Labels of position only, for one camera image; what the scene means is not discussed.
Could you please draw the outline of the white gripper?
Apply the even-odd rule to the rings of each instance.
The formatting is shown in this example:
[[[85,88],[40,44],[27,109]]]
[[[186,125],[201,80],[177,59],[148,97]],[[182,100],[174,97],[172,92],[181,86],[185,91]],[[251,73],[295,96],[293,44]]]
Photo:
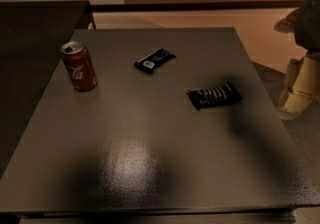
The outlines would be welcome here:
[[[308,51],[301,59],[291,58],[277,111],[282,120],[302,114],[320,95],[320,53]]]

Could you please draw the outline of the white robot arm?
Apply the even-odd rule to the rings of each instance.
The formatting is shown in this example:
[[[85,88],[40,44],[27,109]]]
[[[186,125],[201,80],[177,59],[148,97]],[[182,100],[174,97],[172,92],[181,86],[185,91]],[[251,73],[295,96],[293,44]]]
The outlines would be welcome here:
[[[293,33],[295,43],[306,50],[300,60],[290,59],[278,100],[279,117],[292,120],[320,95],[320,0],[304,0],[299,8],[278,21],[274,29]]]

